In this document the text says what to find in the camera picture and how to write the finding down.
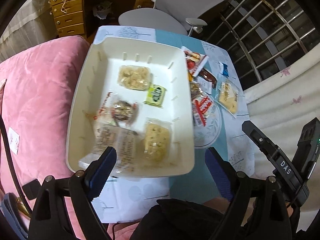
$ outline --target paper tag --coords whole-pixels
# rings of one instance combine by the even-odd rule
[[[17,155],[20,136],[11,127],[9,127],[9,131],[8,131],[8,140],[9,140],[10,150],[12,150],[12,152],[15,155]]]
[[[197,77],[197,83],[199,84],[200,88],[206,92],[207,94],[212,93],[212,82],[209,82],[207,80],[205,80],[204,78],[198,76]]]

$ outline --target pink blanket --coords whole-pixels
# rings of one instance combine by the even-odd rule
[[[89,44],[80,36],[64,37],[23,51],[0,64],[4,87],[2,117],[8,132],[20,135],[18,154],[12,153],[20,185],[47,175],[56,179],[72,172],[65,161],[66,136],[73,93]],[[18,195],[1,141],[0,180],[5,193]],[[29,202],[31,208],[35,201]],[[77,237],[82,232],[67,199]]]

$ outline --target black cable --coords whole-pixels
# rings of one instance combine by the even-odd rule
[[[117,222],[115,223],[113,226],[112,226],[112,240],[115,240],[116,239],[116,234],[115,234],[115,226],[116,225],[119,225],[120,223]]]
[[[290,207],[296,201],[300,191],[302,190],[302,188],[306,183],[307,183],[307,180],[303,181],[303,183],[299,186],[297,193],[295,194],[294,198],[290,201],[290,203],[287,205],[287,208]]]
[[[26,197],[24,196],[22,189],[20,187],[19,181],[18,181],[18,177],[17,174],[14,170],[14,166],[13,166],[13,162],[12,162],[12,156],[11,156],[11,152],[10,152],[10,148],[9,148],[9,141],[8,141],[8,136],[7,136],[7,130],[5,129],[5,125],[4,125],[4,121],[2,119],[2,116],[0,115],[0,130],[1,130],[1,135],[2,135],[2,139],[3,139],[3,144],[4,144],[4,150],[5,150],[5,155],[7,156],[7,161],[8,161],[8,165],[9,165],[9,170],[13,179],[13,183],[18,191],[19,197],[23,203],[23,205],[25,206],[28,214],[31,217],[32,214],[32,210],[26,200]]]

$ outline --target white chair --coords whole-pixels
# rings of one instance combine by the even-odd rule
[[[197,19],[224,0],[152,0],[153,8],[140,8],[120,15],[123,26],[148,27],[191,36],[207,23]]]

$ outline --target cheese packet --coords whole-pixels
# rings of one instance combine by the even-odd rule
[[[238,87],[233,84],[228,77],[224,76],[223,74],[219,74],[214,101],[220,104],[235,118],[237,116],[239,105],[238,94]]]

